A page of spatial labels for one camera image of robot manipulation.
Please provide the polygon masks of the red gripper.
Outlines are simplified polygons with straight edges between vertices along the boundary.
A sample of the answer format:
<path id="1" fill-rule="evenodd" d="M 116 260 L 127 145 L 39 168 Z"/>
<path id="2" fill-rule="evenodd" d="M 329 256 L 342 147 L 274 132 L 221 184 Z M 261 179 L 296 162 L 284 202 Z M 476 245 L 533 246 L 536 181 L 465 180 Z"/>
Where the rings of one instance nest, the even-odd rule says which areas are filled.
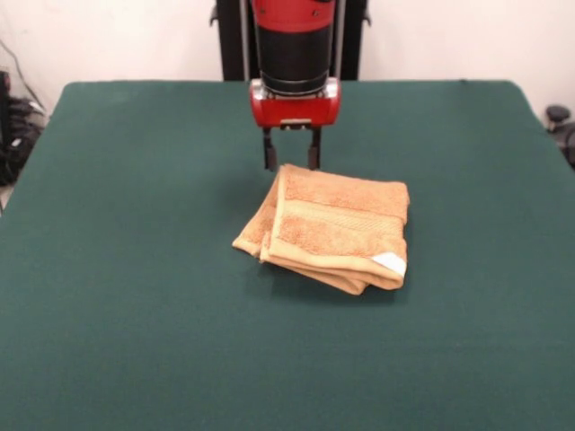
<path id="1" fill-rule="evenodd" d="M 321 167 L 322 127 L 335 123 L 341 106 L 341 83 L 328 79 L 319 92 L 303 96 L 282 96 L 270 91 L 261 79 L 250 83 L 250 103 L 256 124 L 262 128 L 264 167 L 274 172 L 277 155 L 271 139 L 272 128 L 306 127 L 312 129 L 308 148 L 308 168 Z"/>

